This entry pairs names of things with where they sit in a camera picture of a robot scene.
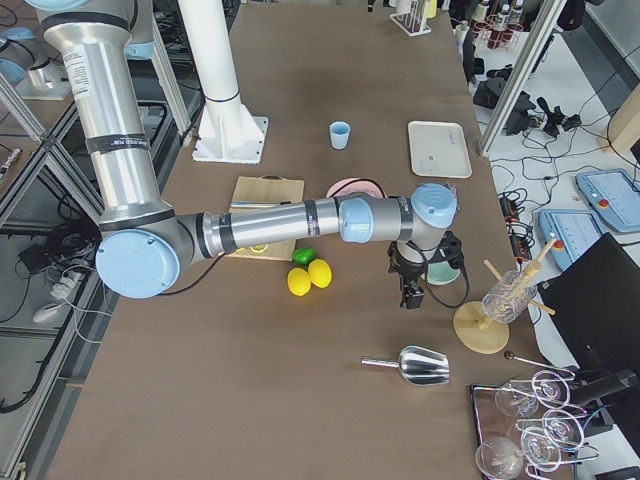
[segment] black cylinder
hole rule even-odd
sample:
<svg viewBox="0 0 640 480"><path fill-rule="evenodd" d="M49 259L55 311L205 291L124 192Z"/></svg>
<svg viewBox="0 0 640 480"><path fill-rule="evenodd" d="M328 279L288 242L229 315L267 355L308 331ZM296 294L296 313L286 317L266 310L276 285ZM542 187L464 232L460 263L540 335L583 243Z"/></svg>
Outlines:
<svg viewBox="0 0 640 480"><path fill-rule="evenodd" d="M571 403L584 406L597 398L611 395L625 388L635 387L639 383L638 375L633 371L620 370L571 390Z"/></svg>

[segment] metal scoop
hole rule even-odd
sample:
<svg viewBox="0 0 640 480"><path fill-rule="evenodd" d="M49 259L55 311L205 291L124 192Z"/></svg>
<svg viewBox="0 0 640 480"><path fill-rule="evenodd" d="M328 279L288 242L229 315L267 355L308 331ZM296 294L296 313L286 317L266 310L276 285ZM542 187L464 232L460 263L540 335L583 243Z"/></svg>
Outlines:
<svg viewBox="0 0 640 480"><path fill-rule="evenodd" d="M397 362L376 357L362 357L360 363L397 368L402 377L412 385L449 383L447 356L415 345L403 348Z"/></svg>

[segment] label sticker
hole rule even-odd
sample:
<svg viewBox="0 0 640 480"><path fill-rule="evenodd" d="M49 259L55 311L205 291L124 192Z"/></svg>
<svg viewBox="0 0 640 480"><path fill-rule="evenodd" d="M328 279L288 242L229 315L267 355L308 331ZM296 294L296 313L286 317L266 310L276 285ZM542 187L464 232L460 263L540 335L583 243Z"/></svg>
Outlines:
<svg viewBox="0 0 640 480"><path fill-rule="evenodd" d="M62 57L69 74L71 91L76 100L88 97L93 93L91 75L85 57L84 48L78 46Z"/></svg>

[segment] blue joint cap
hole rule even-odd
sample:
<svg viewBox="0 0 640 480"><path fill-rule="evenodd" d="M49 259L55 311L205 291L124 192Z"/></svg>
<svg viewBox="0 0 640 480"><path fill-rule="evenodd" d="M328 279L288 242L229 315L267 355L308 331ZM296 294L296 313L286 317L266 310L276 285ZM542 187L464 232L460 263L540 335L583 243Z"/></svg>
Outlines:
<svg viewBox="0 0 640 480"><path fill-rule="evenodd" d="M153 56L155 42L130 43L124 49L129 60L149 60Z"/></svg>
<svg viewBox="0 0 640 480"><path fill-rule="evenodd" d="M7 28L3 30L0 35L9 40L31 40L32 38L36 38L36 34L27 27Z"/></svg>
<svg viewBox="0 0 640 480"><path fill-rule="evenodd" d="M373 235L373 212L362 198L340 203L340 236L345 242L365 243Z"/></svg>
<svg viewBox="0 0 640 480"><path fill-rule="evenodd" d="M458 208L453 192L437 183L423 183L413 195L411 205L420 219L436 228L448 228Z"/></svg>
<svg viewBox="0 0 640 480"><path fill-rule="evenodd" d="M89 0L27 0L27 3L45 12L64 12L81 7L88 1Z"/></svg>
<svg viewBox="0 0 640 480"><path fill-rule="evenodd" d="M20 65L2 58L0 58L0 72L14 87L27 76L27 72Z"/></svg>
<svg viewBox="0 0 640 480"><path fill-rule="evenodd" d="M130 298L149 298L165 291L180 274L176 251L155 233L121 230L105 238L96 253L102 281Z"/></svg>

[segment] white tray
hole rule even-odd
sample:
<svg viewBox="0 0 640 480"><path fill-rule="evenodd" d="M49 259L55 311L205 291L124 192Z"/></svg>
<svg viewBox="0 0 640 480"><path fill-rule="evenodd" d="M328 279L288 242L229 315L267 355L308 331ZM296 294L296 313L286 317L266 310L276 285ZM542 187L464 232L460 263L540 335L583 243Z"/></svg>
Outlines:
<svg viewBox="0 0 640 480"><path fill-rule="evenodd" d="M409 122L411 169L422 177L468 178L471 163L457 123Z"/></svg>

